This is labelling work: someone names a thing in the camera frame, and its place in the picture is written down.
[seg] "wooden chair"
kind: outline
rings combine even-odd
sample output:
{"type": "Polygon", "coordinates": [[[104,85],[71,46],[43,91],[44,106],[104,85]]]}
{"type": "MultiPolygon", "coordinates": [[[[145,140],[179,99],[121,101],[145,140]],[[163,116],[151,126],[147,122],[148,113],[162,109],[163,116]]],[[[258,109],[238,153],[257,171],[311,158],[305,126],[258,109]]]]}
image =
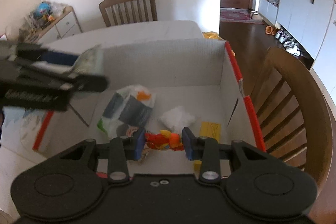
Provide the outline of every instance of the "wooden chair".
{"type": "Polygon", "coordinates": [[[110,27],[110,18],[113,18],[114,25],[157,21],[155,0],[149,0],[149,4],[151,13],[148,13],[147,9],[148,0],[104,0],[99,4],[99,9],[105,25],[110,27]]]}
{"type": "Polygon", "coordinates": [[[326,101],[310,72],[285,50],[269,48],[251,99],[267,152],[309,173],[320,192],[331,165],[333,135],[326,101]],[[265,83],[274,72],[279,81],[265,92],[265,83]]]}

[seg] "screw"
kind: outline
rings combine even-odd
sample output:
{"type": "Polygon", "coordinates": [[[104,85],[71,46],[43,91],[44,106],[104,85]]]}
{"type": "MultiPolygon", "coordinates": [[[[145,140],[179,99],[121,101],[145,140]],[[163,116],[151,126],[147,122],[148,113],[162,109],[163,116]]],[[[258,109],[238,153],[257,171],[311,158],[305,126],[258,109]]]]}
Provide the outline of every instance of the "screw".
{"type": "Polygon", "coordinates": [[[158,186],[160,186],[160,183],[158,183],[157,181],[152,181],[150,183],[150,185],[153,186],[153,187],[158,187],[158,186]]]}
{"type": "Polygon", "coordinates": [[[166,180],[166,179],[162,179],[162,180],[160,180],[160,184],[167,185],[167,184],[169,184],[169,181],[166,180]]]}
{"type": "Polygon", "coordinates": [[[206,171],[202,173],[202,177],[206,180],[215,180],[219,177],[219,175],[214,171],[206,171]]]}
{"type": "Polygon", "coordinates": [[[113,180],[123,180],[126,178],[126,174],[124,172],[116,171],[110,174],[110,178],[113,180]]]}

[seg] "stuffed animal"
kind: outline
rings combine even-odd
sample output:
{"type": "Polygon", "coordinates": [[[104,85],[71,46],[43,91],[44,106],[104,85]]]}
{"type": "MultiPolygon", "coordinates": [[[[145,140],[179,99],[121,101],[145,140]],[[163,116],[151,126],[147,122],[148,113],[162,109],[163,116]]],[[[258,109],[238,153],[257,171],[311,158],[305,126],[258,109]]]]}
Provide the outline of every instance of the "stuffed animal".
{"type": "Polygon", "coordinates": [[[146,144],[149,148],[155,150],[183,151],[183,145],[180,135],[171,133],[168,130],[160,130],[160,134],[145,133],[146,144]]]}

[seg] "white cardboard box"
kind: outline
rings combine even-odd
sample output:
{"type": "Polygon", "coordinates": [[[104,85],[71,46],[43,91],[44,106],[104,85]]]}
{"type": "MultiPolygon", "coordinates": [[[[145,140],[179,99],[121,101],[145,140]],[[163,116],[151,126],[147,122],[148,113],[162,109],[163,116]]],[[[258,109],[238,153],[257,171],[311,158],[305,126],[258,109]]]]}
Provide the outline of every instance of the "white cardboard box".
{"type": "MultiPolygon", "coordinates": [[[[55,113],[44,132],[40,152],[52,156],[86,138],[95,138],[97,143],[108,142],[96,124],[114,91],[133,84],[144,85],[157,93],[146,126],[149,131],[158,133],[164,129],[158,120],[160,115],[183,105],[197,117],[190,127],[196,136],[201,121],[217,122],[222,124],[221,143],[241,139],[264,149],[253,106],[244,97],[243,79],[228,42],[182,39],[111,46],[104,49],[104,74],[110,80],[109,89],[78,103],[78,112],[87,117],[89,127],[72,110],[55,113]]],[[[222,175],[230,173],[227,163],[222,168],[222,175]]],[[[98,171],[107,171],[106,161],[100,160],[98,171]]],[[[191,173],[193,165],[183,151],[153,151],[143,164],[129,163],[129,171],[130,175],[191,173]]]]}

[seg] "white cabinet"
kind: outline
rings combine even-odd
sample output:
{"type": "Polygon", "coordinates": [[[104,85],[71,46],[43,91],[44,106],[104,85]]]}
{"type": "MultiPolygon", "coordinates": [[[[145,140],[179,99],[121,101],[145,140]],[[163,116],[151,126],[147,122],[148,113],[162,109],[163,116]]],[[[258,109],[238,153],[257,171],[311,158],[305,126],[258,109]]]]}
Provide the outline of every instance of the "white cabinet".
{"type": "Polygon", "coordinates": [[[268,2],[267,0],[260,0],[258,12],[267,18],[268,21],[270,21],[273,25],[275,25],[278,7],[268,2]]]}
{"type": "Polygon", "coordinates": [[[259,2],[259,10],[258,12],[263,16],[266,16],[268,9],[268,1],[267,0],[260,0],[259,2]]]}
{"type": "Polygon", "coordinates": [[[330,93],[331,99],[333,99],[335,105],[336,105],[336,86],[334,87],[333,91],[330,93]]]}
{"type": "Polygon", "coordinates": [[[292,15],[293,0],[280,0],[277,21],[288,29],[292,15]]]}
{"type": "Polygon", "coordinates": [[[72,7],[68,10],[68,14],[58,19],[58,21],[56,19],[52,24],[54,24],[54,26],[41,36],[38,40],[38,44],[48,44],[57,39],[71,37],[82,32],[72,7]]]}
{"type": "Polygon", "coordinates": [[[303,31],[309,12],[310,0],[291,0],[293,6],[291,9],[291,19],[287,31],[301,42],[303,31]]]}
{"type": "Polygon", "coordinates": [[[331,15],[331,21],[322,43],[321,49],[313,64],[314,71],[317,73],[327,91],[335,93],[336,86],[336,5],[331,15]]]}
{"type": "Polygon", "coordinates": [[[316,58],[326,34],[333,5],[334,0],[310,0],[307,21],[300,42],[313,59],[316,58]]]}
{"type": "Polygon", "coordinates": [[[63,37],[77,23],[73,13],[67,14],[60,22],[56,24],[59,35],[63,37]]]}
{"type": "Polygon", "coordinates": [[[51,42],[56,41],[57,39],[60,39],[61,36],[59,35],[56,26],[52,27],[44,36],[42,36],[39,40],[39,44],[48,44],[51,42]]]}
{"type": "Polygon", "coordinates": [[[79,33],[81,33],[81,30],[79,29],[78,25],[75,24],[62,38],[72,37],[79,33]]]}

